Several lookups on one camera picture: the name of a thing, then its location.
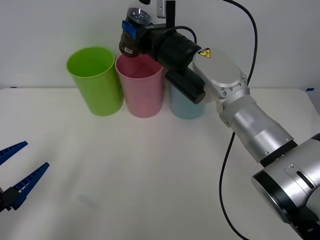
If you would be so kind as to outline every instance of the cable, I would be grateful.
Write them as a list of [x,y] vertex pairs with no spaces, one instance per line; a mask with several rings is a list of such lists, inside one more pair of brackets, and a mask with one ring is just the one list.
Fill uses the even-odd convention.
[[[258,29],[257,29],[257,25],[256,25],[256,22],[255,22],[254,18],[251,15],[251,13],[244,6],[240,5],[239,3],[237,3],[237,2],[235,2],[233,0],[223,0],[223,1],[227,2],[227,3],[230,3],[230,4],[233,4],[233,5],[237,6],[238,8],[242,9],[249,16],[249,18],[250,18],[250,20],[252,22],[252,25],[253,25],[253,29],[254,29],[254,53],[253,53],[253,60],[252,60],[250,74],[248,76],[248,83],[247,84],[249,85],[249,83],[251,81],[252,74],[254,73],[254,69],[255,69],[255,65],[256,65],[256,59],[257,59],[257,52],[258,52]],[[234,231],[235,234],[238,235],[239,238],[241,238],[243,240],[249,240],[248,238],[246,238],[243,235],[241,235],[241,233],[238,232],[238,230],[232,225],[232,223],[231,223],[231,221],[230,221],[230,219],[228,217],[228,214],[226,212],[226,208],[225,208],[224,201],[223,201],[223,198],[222,198],[222,181],[223,181],[223,177],[224,177],[224,172],[225,172],[227,160],[228,160],[228,157],[229,157],[229,154],[230,154],[230,150],[231,150],[232,144],[234,143],[234,140],[235,140],[235,136],[236,136],[236,134],[233,132],[232,136],[231,136],[231,139],[230,139],[230,143],[229,143],[228,149],[227,149],[227,151],[225,153],[225,156],[224,156],[224,160],[223,160],[223,164],[222,164],[222,168],[221,168],[220,179],[219,179],[219,199],[220,199],[220,204],[221,204],[223,215],[224,215],[227,223],[229,224],[230,228]]]
[[256,65],[256,59],[257,59],[257,52],[258,52],[258,29],[256,25],[256,21],[254,17],[251,15],[251,13],[246,9],[244,6],[241,4],[233,1],[233,0],[223,0],[224,2],[230,3],[232,5],[237,6],[238,8],[242,9],[250,18],[252,25],[253,25],[253,30],[254,30],[254,53],[253,53],[253,60],[252,60],[252,65],[251,65],[251,70],[248,76],[248,85],[250,83],[252,74],[254,73],[255,65]]
[[171,28],[165,30],[159,37],[161,37],[162,35],[166,35],[167,33],[171,32],[171,31],[178,30],[178,29],[184,29],[184,30],[189,31],[193,36],[194,43],[197,44],[198,40],[197,40],[196,33],[190,27],[187,27],[187,26],[174,26],[174,27],[171,27]]
[[197,41],[198,41],[197,40],[197,35],[190,27],[187,27],[187,26],[174,26],[174,27],[171,27],[171,28],[165,30],[163,33],[161,33],[152,43],[152,50],[155,52],[155,56],[156,56],[155,60],[157,60],[157,58],[158,58],[158,50],[157,50],[158,45],[161,43],[161,41],[163,39],[166,38],[168,33],[173,32],[173,31],[178,30],[178,29],[184,29],[184,30],[189,31],[192,34],[193,38],[194,38],[194,43],[197,44]]

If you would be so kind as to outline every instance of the warning label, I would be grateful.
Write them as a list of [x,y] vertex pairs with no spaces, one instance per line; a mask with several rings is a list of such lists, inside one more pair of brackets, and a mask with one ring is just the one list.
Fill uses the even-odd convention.
[[206,48],[204,50],[201,50],[198,52],[198,54],[200,54],[201,56],[204,56],[206,58],[210,58],[211,54],[210,54],[210,48]]

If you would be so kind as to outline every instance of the table surface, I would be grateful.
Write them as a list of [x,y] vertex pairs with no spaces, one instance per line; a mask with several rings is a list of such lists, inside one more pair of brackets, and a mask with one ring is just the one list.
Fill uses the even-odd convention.
[[[298,89],[252,89],[260,107],[301,144],[320,117]],[[237,240],[223,217],[218,181],[232,131],[208,103],[196,120],[175,117],[168,97],[148,119],[121,110],[92,115],[77,89],[0,91],[0,149],[29,145],[0,167],[7,189],[50,167],[17,211],[0,214],[2,240]],[[223,198],[251,240],[300,240],[251,184],[262,167],[236,137]]]

